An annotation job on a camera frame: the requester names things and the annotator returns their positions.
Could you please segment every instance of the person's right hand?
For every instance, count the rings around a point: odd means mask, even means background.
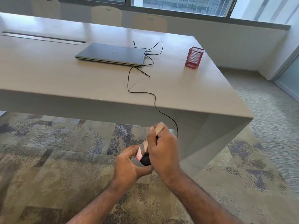
[[[178,139],[170,133],[168,127],[164,125],[163,130],[158,135],[155,134],[155,127],[151,127],[147,135],[148,153],[150,161],[164,184],[168,184],[178,172],[181,171],[179,164]]]

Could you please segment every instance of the mesh basket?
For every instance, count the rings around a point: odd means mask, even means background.
[[[188,53],[188,57],[187,57],[185,66],[192,68],[192,69],[198,68],[203,53],[204,53],[204,49],[197,48],[194,46],[191,47],[189,49],[189,53]]]

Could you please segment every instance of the silver laptop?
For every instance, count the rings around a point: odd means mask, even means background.
[[[142,66],[145,49],[92,43],[75,57],[81,60]]]

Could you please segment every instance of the person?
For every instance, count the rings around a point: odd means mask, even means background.
[[[178,139],[167,126],[155,135],[155,126],[147,136],[151,166],[138,167],[131,158],[139,145],[126,148],[116,157],[114,176],[104,191],[67,224],[99,224],[118,200],[142,176],[156,171],[166,187],[181,201],[194,223],[243,223],[215,201],[180,168]]]

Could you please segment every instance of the beige chair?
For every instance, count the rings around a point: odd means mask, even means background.
[[[31,0],[35,16],[60,19],[60,3],[58,0]]]
[[[121,11],[110,6],[95,6],[92,7],[92,23],[121,26]]]
[[[133,17],[131,27],[141,30],[166,32],[167,21],[163,17],[136,13]]]

